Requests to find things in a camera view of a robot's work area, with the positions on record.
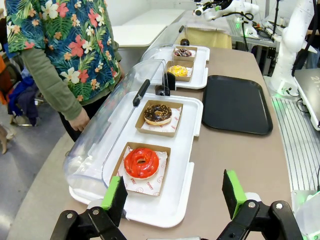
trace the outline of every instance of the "yellow donut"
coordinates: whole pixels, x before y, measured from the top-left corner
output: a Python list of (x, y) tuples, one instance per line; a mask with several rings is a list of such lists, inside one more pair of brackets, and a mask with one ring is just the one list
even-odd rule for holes
[(176, 77), (187, 77), (188, 76), (188, 70), (184, 66), (171, 66), (168, 69), (169, 73), (172, 73)]

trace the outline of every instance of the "black tray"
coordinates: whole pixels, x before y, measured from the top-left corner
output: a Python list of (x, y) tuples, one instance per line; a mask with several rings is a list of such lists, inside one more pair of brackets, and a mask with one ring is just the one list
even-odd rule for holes
[(254, 81), (209, 76), (203, 105), (202, 122), (209, 127), (258, 135), (273, 130), (264, 92)]

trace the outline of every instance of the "donut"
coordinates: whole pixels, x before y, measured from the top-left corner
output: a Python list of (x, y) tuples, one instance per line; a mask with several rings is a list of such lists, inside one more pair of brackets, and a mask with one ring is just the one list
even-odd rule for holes
[(188, 70), (185, 66), (171, 66), (168, 69), (169, 73), (172, 73), (176, 77), (187, 77), (188, 76)]
[(163, 105), (151, 105), (144, 111), (144, 120), (147, 124), (154, 126), (162, 126), (171, 122), (171, 108)]
[(174, 55), (178, 57), (191, 57), (192, 53), (188, 49), (181, 48), (174, 51)]
[(159, 158), (156, 152), (149, 148), (137, 148), (125, 157), (124, 168), (132, 178), (148, 179), (158, 171)]

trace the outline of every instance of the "orange cloth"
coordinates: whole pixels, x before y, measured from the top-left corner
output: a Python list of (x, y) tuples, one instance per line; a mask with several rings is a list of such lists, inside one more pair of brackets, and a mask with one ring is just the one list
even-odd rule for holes
[[(2, 56), (0, 56), (0, 73), (2, 73), (6, 68), (6, 64), (2, 58)], [(9, 72), (5, 72), (1, 74), (0, 77), (0, 89), (4, 90), (5, 92), (7, 92), (9, 89), (12, 88), (12, 82), (11, 82), (11, 76)], [(2, 94), (2, 92), (0, 92), (0, 103), (3, 105), (7, 105), (9, 102), (9, 97), (8, 95), (11, 94), (13, 91), (13, 88), (10, 90), (10, 92), (4, 96)]]

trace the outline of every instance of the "donut hole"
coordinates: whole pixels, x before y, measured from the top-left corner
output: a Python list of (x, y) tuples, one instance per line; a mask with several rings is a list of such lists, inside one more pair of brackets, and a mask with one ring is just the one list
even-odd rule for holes
[(140, 158), (136, 161), (137, 164), (145, 164), (146, 160), (144, 158)]
[(154, 112), (156, 115), (162, 115), (162, 111), (155, 111)]

